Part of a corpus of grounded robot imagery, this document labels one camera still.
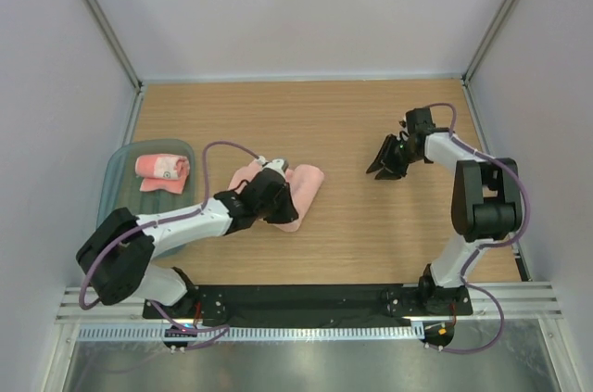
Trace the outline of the clear glass tray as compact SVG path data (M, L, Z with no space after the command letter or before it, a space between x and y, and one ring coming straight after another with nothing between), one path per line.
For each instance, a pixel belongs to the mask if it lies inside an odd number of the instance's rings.
M140 191L143 178L135 173L135 161L143 155L154 154L188 158L190 174L179 195L164 190ZM95 226L117 208L126 207L133 214L155 214L193 206L196 203L195 164L193 148L182 140L147 140L123 146L108 161Z

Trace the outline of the plain pink towel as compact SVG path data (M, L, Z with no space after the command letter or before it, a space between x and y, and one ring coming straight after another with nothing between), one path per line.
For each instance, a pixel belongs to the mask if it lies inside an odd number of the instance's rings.
M261 170L262 165L256 159L252 160L247 166L241 167L234 173L228 184L228 188L240 193L244 185L239 186L239 184L243 180L250 182ZM285 174L286 180L290 184L291 197L298 213L298 218L287 224L276 224L276 227L284 232L293 233L300 228L316 195L322 187L324 173L315 166L301 164L294 169L288 169Z

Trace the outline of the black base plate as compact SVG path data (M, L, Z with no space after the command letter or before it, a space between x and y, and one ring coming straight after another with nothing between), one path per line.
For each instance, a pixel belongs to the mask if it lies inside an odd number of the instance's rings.
M473 305L464 286L444 288L403 284L365 285L201 285L188 289L185 303L167 307L176 319L199 310L205 321L232 325L281 326L290 320L315 325L326 320L470 316Z

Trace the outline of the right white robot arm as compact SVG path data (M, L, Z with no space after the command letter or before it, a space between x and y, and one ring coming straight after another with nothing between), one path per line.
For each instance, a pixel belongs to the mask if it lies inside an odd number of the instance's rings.
M409 166L437 163L453 176L450 205L455 234L429 263L418 284L389 298L411 316L469 312L467 277L483 254L505 246L526 220L516 162L493 158L464 143L453 126L435 124L430 107L408 111L397 134L389 134L367 172L377 180L400 180Z

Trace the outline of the aluminium frame post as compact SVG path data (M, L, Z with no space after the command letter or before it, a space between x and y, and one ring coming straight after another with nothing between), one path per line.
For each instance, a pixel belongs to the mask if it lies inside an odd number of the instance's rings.
M116 59L124 72L127 80L132 85L132 88L136 93L139 93L142 89L142 81L138 77L132 62L128 58L128 55L124 51L121 42L113 30L111 23L109 22L107 15L101 7L98 0L82 0L87 10L89 11L96 27L100 31L103 39L105 40L107 47L110 49L113 57Z
M501 0L494 17L486 28L486 31L468 64L466 71L464 71L461 76L462 84L465 87L469 86L471 79L480 68L482 62L486 58L486 54L489 52L492 44L497 39L499 33L511 16L511 13L515 9L518 2L519 0Z

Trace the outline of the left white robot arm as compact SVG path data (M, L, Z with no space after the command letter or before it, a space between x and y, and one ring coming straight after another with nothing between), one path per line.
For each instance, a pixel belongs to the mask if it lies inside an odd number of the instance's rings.
M258 220L284 224L297 219L287 168L282 159L266 162L241 187L219 192L197 206L153 215L113 210L76 254L85 274L83 288L93 288L97 295L92 302L81 297L81 308L142 297L177 318L189 316L196 306L192 282L181 270L163 269L153 260L197 240L246 230Z

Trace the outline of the left aluminium frame post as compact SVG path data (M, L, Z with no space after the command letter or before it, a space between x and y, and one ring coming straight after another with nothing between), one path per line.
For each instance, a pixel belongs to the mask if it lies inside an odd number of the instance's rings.
M109 22L107 15L101 7L98 0L82 0L87 10L89 11L96 27L100 31L103 39L105 40L107 47L110 49L113 57L116 59L124 72L127 80L132 85L132 88L136 93L139 93L142 89L142 81L138 77L132 62L128 58L128 55L124 51L121 42L113 30L111 23Z

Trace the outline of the pink bunny towel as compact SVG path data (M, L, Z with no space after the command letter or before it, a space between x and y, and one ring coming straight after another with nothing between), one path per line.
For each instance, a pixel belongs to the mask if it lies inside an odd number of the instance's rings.
M139 190L143 193L161 190L180 195L190 170L187 157L172 154L142 155L134 163L135 174L142 179Z

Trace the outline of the right aluminium frame post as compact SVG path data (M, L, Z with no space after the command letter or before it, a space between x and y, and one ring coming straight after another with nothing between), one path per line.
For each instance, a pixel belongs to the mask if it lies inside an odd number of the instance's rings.
M499 33L511 16L511 13L515 9L518 2L519 0L501 0L494 17L486 28L486 31L468 64L466 71L464 71L461 76L462 84L465 87L469 86L471 79L480 68L482 62L486 58L486 54L489 52L492 44L497 39Z

